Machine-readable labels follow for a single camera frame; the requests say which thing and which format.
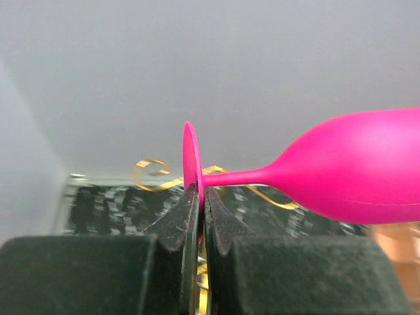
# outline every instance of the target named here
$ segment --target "white backdrop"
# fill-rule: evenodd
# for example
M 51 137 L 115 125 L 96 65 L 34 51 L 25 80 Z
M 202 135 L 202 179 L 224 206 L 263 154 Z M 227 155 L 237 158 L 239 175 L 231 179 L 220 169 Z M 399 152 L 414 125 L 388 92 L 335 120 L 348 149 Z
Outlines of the white backdrop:
M 130 178 L 158 158 L 180 175 L 187 119 L 203 165 L 236 171 L 331 117 L 418 106 L 419 13 L 416 0 L 6 0 L 0 52 L 69 172 Z
M 50 234 L 68 171 L 38 129 L 0 55 L 0 245 Z

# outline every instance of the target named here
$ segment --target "gray background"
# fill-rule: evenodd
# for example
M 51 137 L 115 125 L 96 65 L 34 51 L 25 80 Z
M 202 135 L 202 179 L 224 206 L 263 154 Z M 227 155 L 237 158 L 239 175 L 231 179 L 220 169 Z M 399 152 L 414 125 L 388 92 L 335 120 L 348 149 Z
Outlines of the gray background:
M 418 106 L 419 9 L 1 0 L 2 185 L 23 182 L 47 203 L 67 173 L 131 178 L 138 160 L 158 158 L 179 176 L 186 120 L 204 166 L 255 168 L 326 119 Z M 25 202 L 6 208 L 27 211 Z

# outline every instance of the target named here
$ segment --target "gold ribbon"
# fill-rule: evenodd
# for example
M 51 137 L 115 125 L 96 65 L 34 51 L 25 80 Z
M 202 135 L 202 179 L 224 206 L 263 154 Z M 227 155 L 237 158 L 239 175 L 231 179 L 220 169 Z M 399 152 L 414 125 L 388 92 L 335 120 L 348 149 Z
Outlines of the gold ribbon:
M 159 171 L 149 173 L 149 175 L 151 176 L 162 176 L 162 175 L 168 175 L 169 173 L 171 173 L 171 168 L 164 161 L 161 161 L 159 159 L 143 159 L 136 164 L 133 170 L 134 182 L 139 188 L 146 190 L 148 192 L 161 192 L 163 190 L 181 185 L 184 182 L 183 178 L 179 177 L 169 182 L 164 182 L 163 184 L 158 185 L 158 186 L 143 185 L 140 181 L 142 170 L 143 168 L 151 164 L 162 165 L 162 169 L 160 169 Z M 226 169 L 223 169 L 222 167 L 219 167 L 216 165 L 206 167 L 205 169 L 203 169 L 204 175 L 212 174 L 212 173 L 229 173 L 229 172 Z M 252 187 L 251 185 L 245 185 L 245 187 L 248 188 L 250 191 L 254 192 L 256 195 L 260 196 L 265 201 L 271 203 L 272 205 L 275 205 L 276 207 L 287 209 L 287 210 L 294 210 L 294 209 L 299 208 L 299 205 L 293 201 L 289 203 L 278 203 L 270 199 L 269 197 L 267 197 L 266 195 L 264 195 L 262 192 L 258 191 L 255 187 Z

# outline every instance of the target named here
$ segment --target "gray wall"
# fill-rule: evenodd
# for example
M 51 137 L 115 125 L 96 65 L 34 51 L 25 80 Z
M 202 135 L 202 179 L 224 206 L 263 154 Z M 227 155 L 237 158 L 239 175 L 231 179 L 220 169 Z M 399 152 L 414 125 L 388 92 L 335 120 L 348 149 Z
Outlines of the gray wall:
M 0 51 L 70 172 L 181 172 L 182 127 L 203 164 L 260 167 L 307 129 L 418 106 L 420 1 L 14 0 Z
M 53 153 L 0 55 L 0 245 L 53 230 L 67 171 Z

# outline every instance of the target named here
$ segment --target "pink plastic glass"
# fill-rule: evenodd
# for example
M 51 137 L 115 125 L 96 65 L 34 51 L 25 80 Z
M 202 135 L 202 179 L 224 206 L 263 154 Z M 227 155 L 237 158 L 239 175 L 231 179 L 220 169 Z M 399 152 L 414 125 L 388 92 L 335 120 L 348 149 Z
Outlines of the pink plastic glass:
M 298 138 L 251 171 L 203 175 L 191 123 L 184 129 L 184 183 L 204 188 L 265 184 L 303 207 L 354 224 L 420 221 L 420 108 L 344 115 Z

